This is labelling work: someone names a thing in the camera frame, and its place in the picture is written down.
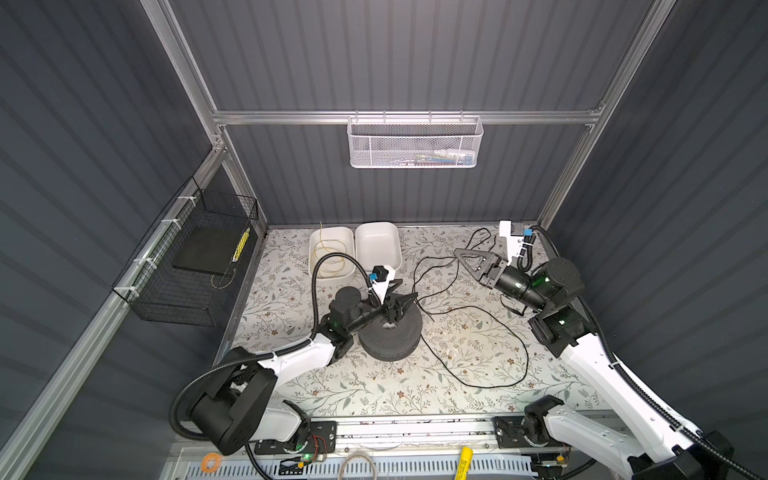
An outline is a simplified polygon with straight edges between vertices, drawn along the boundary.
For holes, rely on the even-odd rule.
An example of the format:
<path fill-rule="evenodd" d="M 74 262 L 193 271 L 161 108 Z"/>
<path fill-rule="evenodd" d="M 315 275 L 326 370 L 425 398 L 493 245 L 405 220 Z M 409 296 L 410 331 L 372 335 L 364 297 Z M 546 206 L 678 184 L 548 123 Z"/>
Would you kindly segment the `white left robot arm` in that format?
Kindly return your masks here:
<path fill-rule="evenodd" d="M 382 361 L 399 361 L 415 351 L 423 326 L 417 293 L 398 292 L 402 281 L 392 266 L 366 270 L 351 255 L 340 257 L 362 274 L 365 287 L 338 290 L 326 314 L 313 293 L 312 326 L 303 340 L 265 353 L 230 350 L 172 400 L 168 423 L 175 434 L 207 441 L 223 455 L 255 442 L 300 451 L 310 440 L 312 421 L 294 402 L 275 399 L 278 387 L 333 365 L 354 345 Z"/>

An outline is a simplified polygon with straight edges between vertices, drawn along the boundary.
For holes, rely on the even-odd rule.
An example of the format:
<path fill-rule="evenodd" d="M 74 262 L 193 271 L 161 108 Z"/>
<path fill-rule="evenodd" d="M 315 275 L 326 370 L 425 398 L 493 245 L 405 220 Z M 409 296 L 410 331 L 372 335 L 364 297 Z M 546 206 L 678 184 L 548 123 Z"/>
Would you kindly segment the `grey perforated cable spool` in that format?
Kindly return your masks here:
<path fill-rule="evenodd" d="M 382 320 L 374 320 L 358 332 L 363 350 L 372 358 L 384 362 L 396 362 L 407 358 L 420 343 L 423 327 L 422 313 L 418 307 L 410 307 L 403 318 L 389 326 Z"/>

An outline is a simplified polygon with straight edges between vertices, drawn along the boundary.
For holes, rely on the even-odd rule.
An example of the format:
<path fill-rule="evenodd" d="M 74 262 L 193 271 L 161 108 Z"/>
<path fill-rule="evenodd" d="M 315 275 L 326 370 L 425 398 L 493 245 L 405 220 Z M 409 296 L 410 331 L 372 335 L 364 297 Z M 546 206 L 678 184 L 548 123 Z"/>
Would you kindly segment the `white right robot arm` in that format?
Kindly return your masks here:
<path fill-rule="evenodd" d="M 528 324 L 537 341 L 585 380 L 630 431 L 612 430 L 546 395 L 525 409 L 529 443 L 570 445 L 620 479 L 724 479 L 730 472 L 757 478 L 734 460 L 722 434 L 703 432 L 634 374 L 589 310 L 573 308 L 585 289 L 573 262 L 554 256 L 526 272 L 491 251 L 457 248 L 454 256 L 478 283 L 531 308 Z"/>

